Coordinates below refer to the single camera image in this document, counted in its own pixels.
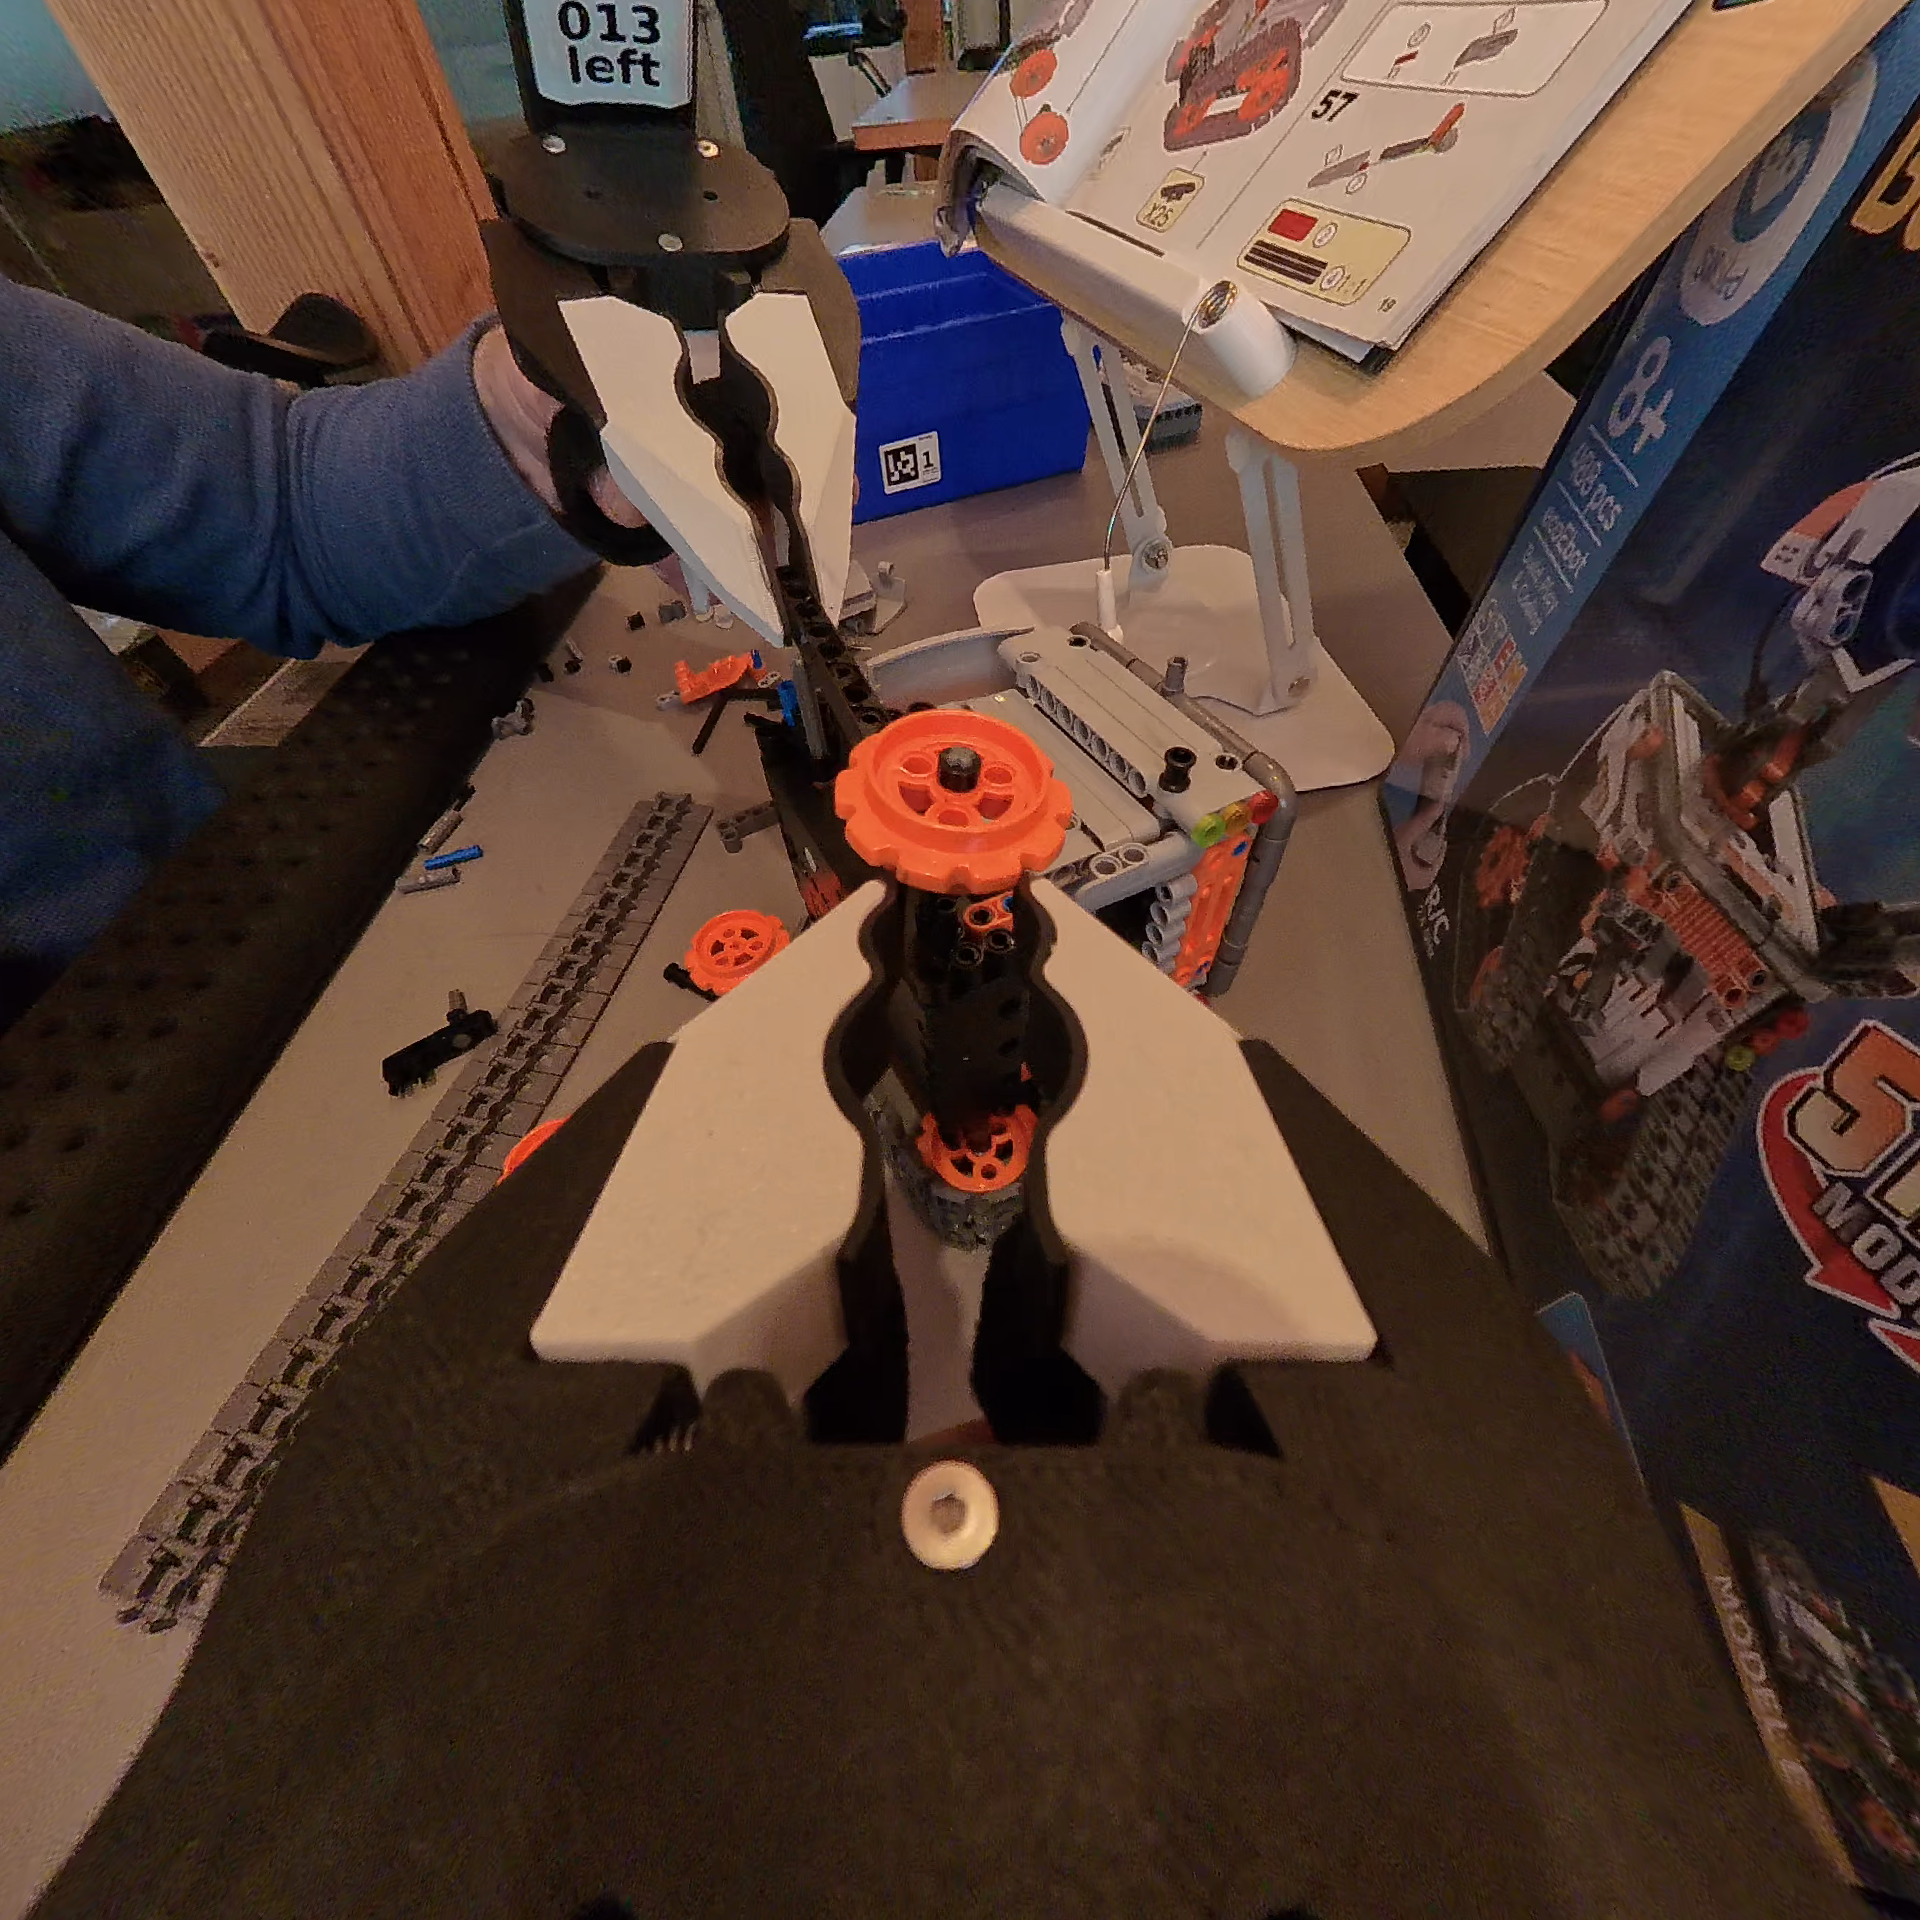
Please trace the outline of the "robot kit box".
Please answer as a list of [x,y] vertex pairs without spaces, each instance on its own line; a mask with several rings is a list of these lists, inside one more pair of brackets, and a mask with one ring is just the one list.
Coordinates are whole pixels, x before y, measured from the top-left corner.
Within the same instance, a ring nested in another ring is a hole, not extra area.
[[1916,11],[1672,247],[1382,813],[1494,1245],[1916,1914]]

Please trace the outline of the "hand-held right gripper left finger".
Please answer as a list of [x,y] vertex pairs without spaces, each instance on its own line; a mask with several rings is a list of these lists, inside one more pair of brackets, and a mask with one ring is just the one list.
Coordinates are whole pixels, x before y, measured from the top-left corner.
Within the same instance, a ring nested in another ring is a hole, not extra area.
[[878,985],[868,880],[665,1048],[536,1318],[542,1359],[764,1370],[800,1399],[836,1362],[894,1407],[894,1264],[873,1129],[830,1055]]

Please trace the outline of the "wooden meeting table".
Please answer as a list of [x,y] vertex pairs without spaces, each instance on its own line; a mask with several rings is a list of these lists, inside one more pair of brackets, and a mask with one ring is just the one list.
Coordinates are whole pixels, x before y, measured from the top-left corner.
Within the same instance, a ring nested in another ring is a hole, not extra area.
[[908,73],[853,119],[854,149],[868,155],[939,150],[956,115],[973,101],[987,74],[987,67],[961,65]]

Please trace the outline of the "black office chair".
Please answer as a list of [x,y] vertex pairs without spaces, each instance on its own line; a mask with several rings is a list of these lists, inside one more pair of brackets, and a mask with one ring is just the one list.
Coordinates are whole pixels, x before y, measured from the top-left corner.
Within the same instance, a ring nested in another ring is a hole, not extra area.
[[782,184],[789,213],[826,226],[873,160],[840,137],[805,45],[810,5],[717,2],[744,144]]

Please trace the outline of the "long black holed beam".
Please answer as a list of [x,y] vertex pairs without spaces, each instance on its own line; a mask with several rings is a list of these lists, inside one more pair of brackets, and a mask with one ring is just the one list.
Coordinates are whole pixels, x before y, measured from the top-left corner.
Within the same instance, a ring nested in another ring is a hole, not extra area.
[[774,584],[779,638],[794,655],[800,731],[817,777],[845,766],[853,747],[892,717],[872,686],[857,648],[841,635],[824,601],[824,582],[800,517],[766,504],[766,566]]

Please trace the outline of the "grey toy robot vehicle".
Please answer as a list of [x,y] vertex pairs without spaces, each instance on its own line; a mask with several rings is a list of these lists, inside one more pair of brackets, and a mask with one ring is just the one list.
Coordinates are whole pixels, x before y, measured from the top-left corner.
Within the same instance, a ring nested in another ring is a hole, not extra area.
[[[1226,991],[1280,869],[1299,797],[1275,759],[1184,691],[1165,666],[1132,664],[1093,630],[954,630],[862,653],[892,717],[972,707],[1024,731],[1074,800],[1046,878],[1187,991]],[[827,778],[812,778],[800,721],[760,726],[768,800],[806,920],[868,871],[845,850]],[[956,1249],[986,1249],[1021,1198],[1012,1122],[993,1119],[981,1152],[936,1143],[925,1099],[892,1071],[872,1094],[905,1200]]]

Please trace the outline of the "blue plastic bin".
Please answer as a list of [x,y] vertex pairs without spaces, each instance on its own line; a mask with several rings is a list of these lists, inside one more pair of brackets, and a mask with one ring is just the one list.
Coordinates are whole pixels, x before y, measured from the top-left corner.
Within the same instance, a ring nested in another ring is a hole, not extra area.
[[1054,303],[932,240],[841,267],[862,331],[854,520],[1081,470],[1088,403]]

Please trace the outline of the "person's left forearm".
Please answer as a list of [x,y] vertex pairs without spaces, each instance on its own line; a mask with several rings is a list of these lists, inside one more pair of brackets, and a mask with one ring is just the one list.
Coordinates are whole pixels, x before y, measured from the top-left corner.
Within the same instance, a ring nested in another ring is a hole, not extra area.
[[506,611],[595,558],[484,414],[494,335],[291,392],[4,281],[4,538],[64,599],[281,655]]

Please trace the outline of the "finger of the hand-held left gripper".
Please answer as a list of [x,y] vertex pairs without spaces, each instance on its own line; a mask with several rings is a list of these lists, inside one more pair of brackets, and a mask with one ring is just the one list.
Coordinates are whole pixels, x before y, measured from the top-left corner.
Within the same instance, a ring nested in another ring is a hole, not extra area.
[[812,301],[800,293],[754,293],[729,318],[729,344],[772,394],[772,445],[795,482],[813,582],[844,586],[857,427]]
[[672,318],[614,295],[565,301],[605,422],[618,486],[681,555],[691,575],[774,646],[795,643],[798,617],[779,584],[778,538],[798,558],[798,467],[782,442],[779,403],[798,399],[798,299],[754,295],[721,321],[724,381],[709,390],[723,422],[693,401],[689,350]]

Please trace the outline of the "instruction booklet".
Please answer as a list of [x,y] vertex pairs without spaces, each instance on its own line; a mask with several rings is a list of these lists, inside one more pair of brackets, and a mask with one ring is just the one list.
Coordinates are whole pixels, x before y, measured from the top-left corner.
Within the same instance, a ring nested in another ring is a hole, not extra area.
[[956,119],[989,187],[1234,279],[1354,362],[1411,331],[1684,14],[1680,2],[1044,5]]

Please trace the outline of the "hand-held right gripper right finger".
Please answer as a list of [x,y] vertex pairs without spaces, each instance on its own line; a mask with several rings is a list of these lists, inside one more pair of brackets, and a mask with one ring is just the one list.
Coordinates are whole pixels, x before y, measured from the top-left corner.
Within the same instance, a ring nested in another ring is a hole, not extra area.
[[1014,1407],[1098,1410],[1140,1374],[1365,1359],[1376,1327],[1253,1071],[1275,1064],[1044,878],[1014,1223]]

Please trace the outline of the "black dimpled mat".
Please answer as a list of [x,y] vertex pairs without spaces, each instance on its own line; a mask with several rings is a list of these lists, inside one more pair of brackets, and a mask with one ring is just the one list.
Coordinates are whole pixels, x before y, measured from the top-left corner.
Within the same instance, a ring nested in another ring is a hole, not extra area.
[[596,573],[380,639],[2,1048],[2,1447],[104,1312],[492,742]]

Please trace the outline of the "black lever with grey axle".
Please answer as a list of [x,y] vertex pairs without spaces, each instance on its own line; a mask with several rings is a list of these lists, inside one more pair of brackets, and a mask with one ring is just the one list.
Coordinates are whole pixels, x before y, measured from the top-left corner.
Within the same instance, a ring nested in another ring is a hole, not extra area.
[[459,989],[449,991],[444,1022],[418,1040],[409,1040],[389,1053],[382,1064],[382,1083],[392,1097],[408,1097],[429,1086],[441,1066],[497,1034],[497,1016],[486,1007],[468,1006]]

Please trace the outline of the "person's left hand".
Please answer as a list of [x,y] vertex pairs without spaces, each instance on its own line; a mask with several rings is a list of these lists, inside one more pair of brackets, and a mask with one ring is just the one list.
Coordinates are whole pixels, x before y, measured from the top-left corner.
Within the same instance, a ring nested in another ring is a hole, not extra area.
[[563,403],[522,369],[509,335],[497,320],[482,323],[474,338],[470,383],[497,442],[522,482],[542,498],[565,533],[598,537],[608,530],[621,530],[614,544],[632,555],[620,565],[638,566],[669,559],[669,544],[642,509],[621,493],[604,464],[577,482],[565,486],[558,482],[552,441]]

